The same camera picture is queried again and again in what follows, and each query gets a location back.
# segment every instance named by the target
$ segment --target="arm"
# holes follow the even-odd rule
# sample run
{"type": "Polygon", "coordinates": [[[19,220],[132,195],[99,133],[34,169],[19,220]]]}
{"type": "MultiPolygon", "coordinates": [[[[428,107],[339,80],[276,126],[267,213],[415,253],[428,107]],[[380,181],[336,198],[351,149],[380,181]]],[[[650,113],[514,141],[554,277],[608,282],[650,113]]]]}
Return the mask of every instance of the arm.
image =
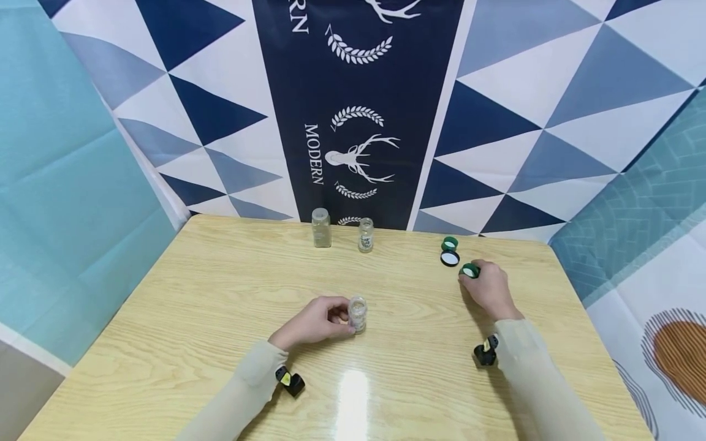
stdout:
{"type": "Polygon", "coordinates": [[[459,280],[495,321],[498,367],[529,410],[543,441],[604,440],[578,395],[554,365],[542,336],[515,307],[508,275],[492,262],[475,260],[477,279],[459,280]]]}
{"type": "Polygon", "coordinates": [[[545,441],[604,440],[586,406],[571,389],[528,320],[499,320],[498,367],[527,407],[545,441]]]}
{"type": "Polygon", "coordinates": [[[223,389],[201,409],[175,441],[233,441],[240,436],[277,387],[275,371],[287,361],[287,352],[269,342],[258,342],[243,358],[223,389]]]}
{"type": "Polygon", "coordinates": [[[228,383],[201,409],[175,441],[233,441],[272,399],[275,371],[289,351],[355,333],[348,320],[348,299],[319,297],[285,323],[266,342],[258,342],[243,358],[228,383]]]}

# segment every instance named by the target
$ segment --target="wooden table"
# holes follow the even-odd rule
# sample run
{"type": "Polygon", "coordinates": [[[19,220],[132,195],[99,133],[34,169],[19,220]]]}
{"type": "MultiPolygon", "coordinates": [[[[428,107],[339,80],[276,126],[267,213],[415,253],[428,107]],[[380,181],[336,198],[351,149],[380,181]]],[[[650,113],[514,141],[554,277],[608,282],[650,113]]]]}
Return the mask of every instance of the wooden table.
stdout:
{"type": "MultiPolygon", "coordinates": [[[[276,392],[241,439],[515,440],[527,416],[473,347],[491,324],[467,309],[442,236],[333,227],[314,248],[308,224],[199,215],[184,227],[22,441],[171,440],[226,383],[238,360],[319,294],[360,294],[365,333],[292,356],[307,382],[276,392]]],[[[651,440],[552,250],[459,237],[462,262],[510,275],[520,310],[612,440],[651,440]]]]}

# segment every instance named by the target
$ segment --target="navy banner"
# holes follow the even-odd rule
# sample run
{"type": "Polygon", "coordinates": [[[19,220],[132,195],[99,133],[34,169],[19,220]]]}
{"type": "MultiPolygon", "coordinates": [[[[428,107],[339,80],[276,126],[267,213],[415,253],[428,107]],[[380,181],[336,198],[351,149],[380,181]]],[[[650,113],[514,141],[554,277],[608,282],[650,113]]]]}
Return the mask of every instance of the navy banner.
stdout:
{"type": "Polygon", "coordinates": [[[406,229],[463,1],[253,5],[301,220],[406,229]]]}

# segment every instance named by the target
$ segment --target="deer head logo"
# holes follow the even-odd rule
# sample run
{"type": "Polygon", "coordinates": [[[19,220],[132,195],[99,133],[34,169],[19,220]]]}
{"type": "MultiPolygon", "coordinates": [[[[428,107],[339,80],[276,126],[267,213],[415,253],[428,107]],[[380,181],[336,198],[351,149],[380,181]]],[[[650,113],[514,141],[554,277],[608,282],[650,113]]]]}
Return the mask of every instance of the deer head logo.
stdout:
{"type": "Polygon", "coordinates": [[[392,178],[394,174],[385,176],[384,178],[371,178],[364,169],[364,167],[369,167],[369,164],[358,161],[358,158],[360,157],[370,156],[368,154],[364,154],[363,151],[365,151],[365,149],[372,143],[386,143],[394,146],[395,148],[400,148],[394,143],[394,141],[399,141],[399,138],[379,138],[379,136],[380,134],[372,135],[366,142],[352,146],[346,153],[331,150],[325,155],[326,162],[333,166],[347,165],[350,171],[362,176],[369,183],[393,182],[390,178],[392,178]]]}

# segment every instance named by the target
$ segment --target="fabric backdrop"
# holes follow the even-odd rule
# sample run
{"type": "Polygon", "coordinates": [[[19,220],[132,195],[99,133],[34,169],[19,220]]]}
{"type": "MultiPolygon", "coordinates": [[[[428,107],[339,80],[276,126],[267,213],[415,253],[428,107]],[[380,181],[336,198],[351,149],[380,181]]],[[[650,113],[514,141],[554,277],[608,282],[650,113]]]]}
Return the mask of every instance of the fabric backdrop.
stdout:
{"type": "Polygon", "coordinates": [[[36,0],[0,2],[0,41],[0,441],[14,441],[179,225],[36,0]]]}
{"type": "Polygon", "coordinates": [[[706,439],[706,93],[551,246],[660,440],[706,439]]]}
{"type": "Polygon", "coordinates": [[[217,215],[547,241],[706,78],[698,0],[40,3],[217,215]]]}

